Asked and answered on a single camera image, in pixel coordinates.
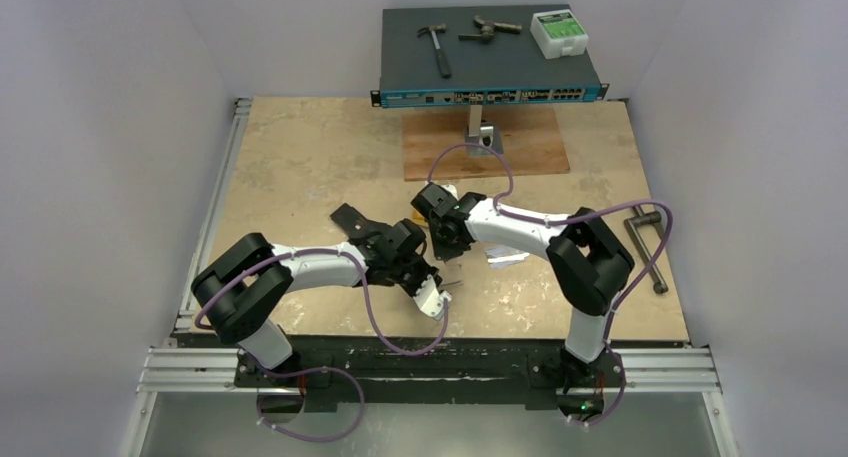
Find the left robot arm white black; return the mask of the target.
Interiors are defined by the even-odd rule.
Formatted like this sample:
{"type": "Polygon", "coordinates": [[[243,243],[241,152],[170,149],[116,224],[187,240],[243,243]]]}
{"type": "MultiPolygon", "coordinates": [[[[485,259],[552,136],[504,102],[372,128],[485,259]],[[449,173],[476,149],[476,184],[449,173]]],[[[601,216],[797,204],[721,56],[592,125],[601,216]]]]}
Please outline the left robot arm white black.
{"type": "Polygon", "coordinates": [[[259,363],[272,385],[297,376],[298,359],[281,326],[270,315],[292,292],[319,287],[400,287],[418,309],[443,319],[451,296],[441,290],[436,267],[419,249],[423,230],[409,219],[393,225],[360,218],[342,225],[347,239],[333,246],[289,247],[248,233],[192,281],[199,323],[223,344],[236,344],[259,363]]]}

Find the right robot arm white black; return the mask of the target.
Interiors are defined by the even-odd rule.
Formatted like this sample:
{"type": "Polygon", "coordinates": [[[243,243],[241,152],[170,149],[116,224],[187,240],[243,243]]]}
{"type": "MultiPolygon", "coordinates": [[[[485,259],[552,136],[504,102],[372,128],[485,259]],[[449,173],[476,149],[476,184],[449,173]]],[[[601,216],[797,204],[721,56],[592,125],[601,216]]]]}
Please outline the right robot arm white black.
{"type": "Polygon", "coordinates": [[[475,192],[457,198],[436,183],[426,184],[411,206],[426,220],[439,260],[458,258],[482,242],[547,261],[572,307],[563,374],[584,384],[599,373],[613,308],[624,295],[635,263],[598,214],[586,207],[571,215],[544,214],[475,192]]]}

